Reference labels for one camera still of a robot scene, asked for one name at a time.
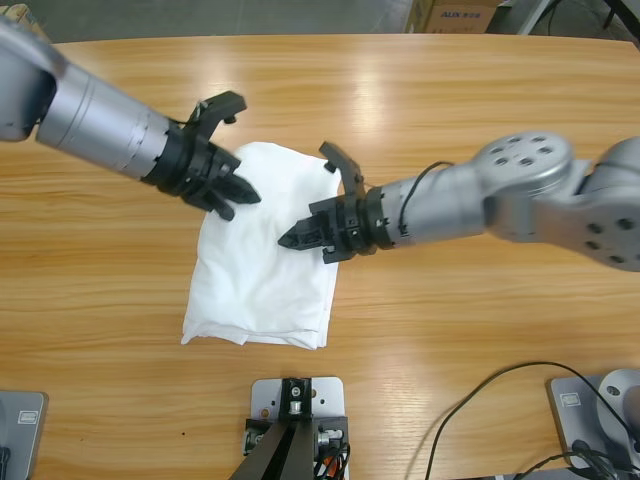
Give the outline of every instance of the white cloth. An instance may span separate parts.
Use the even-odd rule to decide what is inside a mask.
[[[219,337],[240,345],[324,347],[338,264],[325,265],[320,248],[298,252],[278,239],[310,215],[309,203],[336,195],[340,174],[272,143],[250,143],[236,156],[242,160],[236,173],[262,201],[234,205],[231,222],[205,217],[182,343]]]

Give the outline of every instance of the metal mount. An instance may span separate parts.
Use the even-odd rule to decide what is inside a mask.
[[[624,375],[632,372],[635,375]],[[640,372],[616,370],[608,375],[593,375],[586,379],[632,429],[637,429],[640,411],[634,399],[640,392]],[[556,378],[548,391],[560,441],[565,451],[591,449],[606,453],[614,463],[640,465],[640,454],[626,434],[615,435],[620,424],[602,407],[602,402],[578,377]],[[582,476],[589,465],[581,458],[571,459],[573,471]]]
[[[0,480],[31,478],[47,395],[0,391]]]
[[[348,444],[348,433],[339,378],[258,380],[245,423],[247,457],[230,480],[311,480],[327,452]]]

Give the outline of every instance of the bolt hole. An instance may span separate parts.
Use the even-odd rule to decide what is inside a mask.
[[[631,230],[634,227],[633,222],[631,220],[629,220],[628,218],[621,218],[620,220],[618,220],[616,222],[616,224],[622,230]]]
[[[597,223],[590,223],[589,225],[587,225],[587,230],[589,230],[591,233],[602,233],[603,228]]]

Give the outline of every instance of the cardboard box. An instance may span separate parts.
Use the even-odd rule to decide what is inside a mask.
[[[42,28],[40,28],[40,25],[38,25],[35,17],[31,13],[31,10],[29,10],[29,7],[27,7],[25,4],[19,3],[11,7],[0,6],[0,15],[4,15],[8,19],[19,23],[27,30],[31,30],[33,33],[40,35],[47,42],[49,41]]]
[[[484,33],[501,0],[414,0],[407,33]]]

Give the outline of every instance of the metal bracket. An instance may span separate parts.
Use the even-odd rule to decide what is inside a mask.
[[[326,452],[348,443],[342,381],[258,380],[251,389],[243,454],[230,480],[311,480]],[[348,469],[344,478],[348,478]]]

